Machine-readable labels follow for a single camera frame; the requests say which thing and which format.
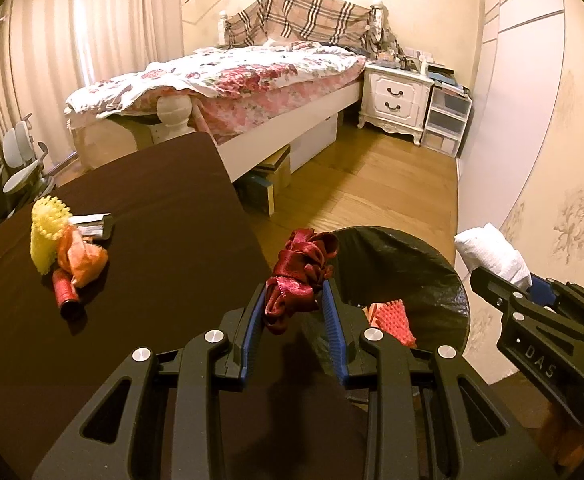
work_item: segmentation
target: red satin ribbon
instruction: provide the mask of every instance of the red satin ribbon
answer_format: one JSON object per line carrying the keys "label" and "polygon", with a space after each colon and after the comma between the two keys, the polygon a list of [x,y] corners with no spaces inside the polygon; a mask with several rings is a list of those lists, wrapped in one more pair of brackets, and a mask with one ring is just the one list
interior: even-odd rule
{"label": "red satin ribbon", "polygon": [[338,251],[339,241],[332,233],[292,232],[266,282],[265,325],[270,332],[282,334],[294,312],[318,310],[314,295],[331,276],[332,266],[326,263]]}

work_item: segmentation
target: bedpost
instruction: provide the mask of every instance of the bedpost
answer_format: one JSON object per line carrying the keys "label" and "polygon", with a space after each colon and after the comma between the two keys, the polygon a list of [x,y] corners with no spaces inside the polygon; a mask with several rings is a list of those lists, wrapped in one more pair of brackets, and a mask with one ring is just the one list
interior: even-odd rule
{"label": "bedpost", "polygon": [[156,102],[156,115],[168,129],[167,139],[173,139],[195,131],[194,128],[187,126],[191,113],[192,100],[189,95],[163,96],[159,97]]}
{"label": "bedpost", "polygon": [[227,12],[222,10],[219,12],[218,20],[218,44],[219,46],[225,46],[225,25],[227,24]]}
{"label": "bedpost", "polygon": [[383,8],[383,2],[381,0],[374,0],[374,2],[372,2],[372,27],[370,35],[376,45],[379,45],[381,34],[383,32]]}

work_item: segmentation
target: white nightstand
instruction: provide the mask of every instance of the white nightstand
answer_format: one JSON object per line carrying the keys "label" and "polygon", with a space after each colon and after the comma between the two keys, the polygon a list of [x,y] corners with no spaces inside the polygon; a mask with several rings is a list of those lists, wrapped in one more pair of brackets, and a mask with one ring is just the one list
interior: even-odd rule
{"label": "white nightstand", "polygon": [[408,134],[420,146],[433,84],[434,80],[416,72],[368,63],[358,127],[367,122],[389,134]]}

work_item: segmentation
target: nightstand drawer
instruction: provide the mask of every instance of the nightstand drawer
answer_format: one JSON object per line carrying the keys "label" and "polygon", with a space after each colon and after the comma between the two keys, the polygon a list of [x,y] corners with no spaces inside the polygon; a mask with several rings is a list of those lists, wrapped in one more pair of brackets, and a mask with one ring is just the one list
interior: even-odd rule
{"label": "nightstand drawer", "polygon": [[408,126],[416,126],[419,115],[418,103],[381,94],[374,94],[372,102],[374,113],[379,117],[386,117]]}
{"label": "nightstand drawer", "polygon": [[410,103],[419,100],[421,85],[409,81],[396,81],[382,74],[373,74],[370,85],[374,94],[388,96],[396,99],[405,99]]}

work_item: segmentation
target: orange plastic bag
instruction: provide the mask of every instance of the orange plastic bag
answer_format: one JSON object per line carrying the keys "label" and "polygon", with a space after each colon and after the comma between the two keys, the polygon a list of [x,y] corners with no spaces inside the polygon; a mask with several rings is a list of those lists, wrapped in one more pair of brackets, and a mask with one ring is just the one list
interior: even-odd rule
{"label": "orange plastic bag", "polygon": [[72,284],[81,288],[99,277],[107,265],[107,251],[101,246],[83,240],[74,225],[68,225],[58,242],[58,265],[69,272]]}

